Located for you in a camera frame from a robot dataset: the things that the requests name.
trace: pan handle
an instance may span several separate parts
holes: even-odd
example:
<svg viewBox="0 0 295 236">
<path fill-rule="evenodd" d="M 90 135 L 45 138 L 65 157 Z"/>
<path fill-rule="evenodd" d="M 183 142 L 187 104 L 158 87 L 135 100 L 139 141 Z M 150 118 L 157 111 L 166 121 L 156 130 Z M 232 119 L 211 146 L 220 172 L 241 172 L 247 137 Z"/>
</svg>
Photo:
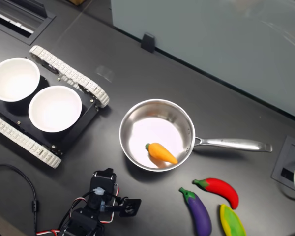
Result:
<svg viewBox="0 0 295 236">
<path fill-rule="evenodd" d="M 224 148 L 232 148 L 245 151 L 266 151 L 272 152 L 272 145 L 265 144 L 249 139 L 200 139 L 196 137 L 199 142 L 195 146 L 210 145 Z"/>
</svg>

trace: white track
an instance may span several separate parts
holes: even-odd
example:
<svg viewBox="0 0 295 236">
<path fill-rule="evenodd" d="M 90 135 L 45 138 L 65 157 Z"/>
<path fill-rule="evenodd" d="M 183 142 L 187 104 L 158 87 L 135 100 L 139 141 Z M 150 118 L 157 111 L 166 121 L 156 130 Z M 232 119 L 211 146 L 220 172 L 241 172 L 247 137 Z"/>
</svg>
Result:
<svg viewBox="0 0 295 236">
<path fill-rule="evenodd" d="M 109 96 L 97 83 L 70 67 L 68 64 L 64 63 L 62 60 L 48 52 L 46 49 L 35 45 L 29 51 L 29 54 L 37 63 L 42 64 L 45 62 L 51 65 L 53 68 L 59 71 L 57 75 L 61 80 L 67 81 L 67 83 L 76 89 L 80 89 L 78 85 L 85 87 L 85 89 L 88 90 L 98 101 L 97 104 L 100 108 L 106 107 L 106 105 L 109 103 Z"/>
<path fill-rule="evenodd" d="M 10 140 L 20 145 L 26 151 L 30 152 L 38 159 L 40 159 L 41 161 L 45 162 L 47 165 L 53 168 L 56 168 L 61 162 L 61 159 L 59 157 L 52 154 L 50 151 L 48 151 L 42 145 L 35 142 L 33 139 L 29 138 L 17 129 L 13 128 L 11 125 L 9 125 L 1 118 L 0 133 L 2 133 L 4 136 L 8 137 Z"/>
</svg>

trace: toy carrot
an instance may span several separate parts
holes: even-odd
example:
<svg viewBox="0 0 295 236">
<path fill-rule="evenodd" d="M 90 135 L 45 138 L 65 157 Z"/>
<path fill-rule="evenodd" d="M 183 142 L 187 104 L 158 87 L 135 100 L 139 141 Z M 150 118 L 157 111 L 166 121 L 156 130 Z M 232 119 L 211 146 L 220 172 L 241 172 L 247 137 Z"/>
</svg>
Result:
<svg viewBox="0 0 295 236">
<path fill-rule="evenodd" d="M 148 150 L 149 154 L 155 159 L 170 162 L 172 164 L 178 163 L 176 158 L 159 143 L 146 144 L 146 150 Z"/>
</svg>

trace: robotic arm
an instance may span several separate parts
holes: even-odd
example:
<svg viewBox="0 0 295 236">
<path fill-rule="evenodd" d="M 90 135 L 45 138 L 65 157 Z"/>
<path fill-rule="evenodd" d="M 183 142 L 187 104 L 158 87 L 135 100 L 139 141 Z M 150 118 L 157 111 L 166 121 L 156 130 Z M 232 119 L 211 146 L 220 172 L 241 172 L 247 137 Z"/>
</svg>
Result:
<svg viewBox="0 0 295 236">
<path fill-rule="evenodd" d="M 113 169 L 96 171 L 90 182 L 90 195 L 84 208 L 72 212 L 59 232 L 59 236 L 102 236 L 104 226 L 99 218 L 101 214 L 119 212 L 120 217 L 135 216 L 141 199 L 120 198 L 114 195 L 116 174 Z M 118 206 L 112 201 L 115 198 Z"/>
</svg>

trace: yellow toy vegetable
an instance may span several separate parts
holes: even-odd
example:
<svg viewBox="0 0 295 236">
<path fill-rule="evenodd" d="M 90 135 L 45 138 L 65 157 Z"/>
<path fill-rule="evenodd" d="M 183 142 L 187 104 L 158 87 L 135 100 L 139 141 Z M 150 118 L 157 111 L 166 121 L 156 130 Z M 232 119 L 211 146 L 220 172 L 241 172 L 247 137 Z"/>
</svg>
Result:
<svg viewBox="0 0 295 236">
<path fill-rule="evenodd" d="M 221 205 L 220 218 L 226 236 L 246 236 L 240 219 L 229 206 Z"/>
<path fill-rule="evenodd" d="M 172 164 L 178 163 L 176 158 L 159 143 L 146 144 L 146 150 L 148 150 L 149 154 L 155 159 L 170 162 Z"/>
</svg>

